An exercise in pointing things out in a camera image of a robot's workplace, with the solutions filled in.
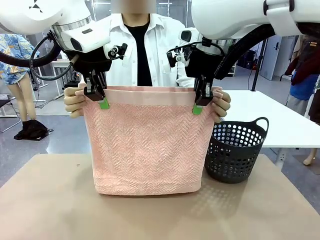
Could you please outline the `person's right hand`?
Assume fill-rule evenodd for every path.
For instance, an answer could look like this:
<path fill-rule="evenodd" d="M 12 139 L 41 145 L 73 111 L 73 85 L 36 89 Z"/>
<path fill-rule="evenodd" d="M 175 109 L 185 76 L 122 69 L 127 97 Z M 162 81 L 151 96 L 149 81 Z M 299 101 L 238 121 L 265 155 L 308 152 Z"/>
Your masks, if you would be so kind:
<path fill-rule="evenodd" d="M 78 118 L 84 115 L 84 106 L 87 104 L 81 87 L 67 87 L 64 89 L 65 110 L 71 118 Z"/>

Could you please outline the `person's left hand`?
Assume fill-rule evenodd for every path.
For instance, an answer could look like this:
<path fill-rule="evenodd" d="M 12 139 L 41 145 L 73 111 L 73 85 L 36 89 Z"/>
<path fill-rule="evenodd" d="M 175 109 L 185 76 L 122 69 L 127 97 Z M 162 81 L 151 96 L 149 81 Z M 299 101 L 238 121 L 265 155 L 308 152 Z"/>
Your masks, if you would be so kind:
<path fill-rule="evenodd" d="M 215 123 L 220 123 L 222 118 L 227 116 L 227 111 L 231 107 L 231 97 L 219 86 L 212 87 L 211 90 L 213 93 L 213 119 Z"/>

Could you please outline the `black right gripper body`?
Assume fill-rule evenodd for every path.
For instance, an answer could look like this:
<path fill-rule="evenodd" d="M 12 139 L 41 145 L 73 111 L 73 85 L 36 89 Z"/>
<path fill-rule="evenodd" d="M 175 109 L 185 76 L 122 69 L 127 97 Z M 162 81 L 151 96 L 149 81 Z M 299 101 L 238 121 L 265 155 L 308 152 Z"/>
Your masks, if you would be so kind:
<path fill-rule="evenodd" d="M 197 48 L 184 52 L 185 73 L 189 78 L 206 77 L 213 79 L 215 72 L 223 60 L 223 55 L 207 54 Z"/>

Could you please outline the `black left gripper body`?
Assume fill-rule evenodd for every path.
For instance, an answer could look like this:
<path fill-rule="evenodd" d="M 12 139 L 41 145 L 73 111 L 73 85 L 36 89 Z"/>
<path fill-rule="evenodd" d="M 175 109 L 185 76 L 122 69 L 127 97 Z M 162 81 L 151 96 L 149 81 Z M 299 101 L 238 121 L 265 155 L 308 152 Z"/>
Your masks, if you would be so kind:
<path fill-rule="evenodd" d="M 104 48 L 99 47 L 87 53 L 66 50 L 65 54 L 69 60 L 78 55 L 79 58 L 73 64 L 73 69 L 80 73 L 89 73 L 95 70 L 98 73 L 107 72 L 111 68 L 112 62 L 107 59 Z"/>

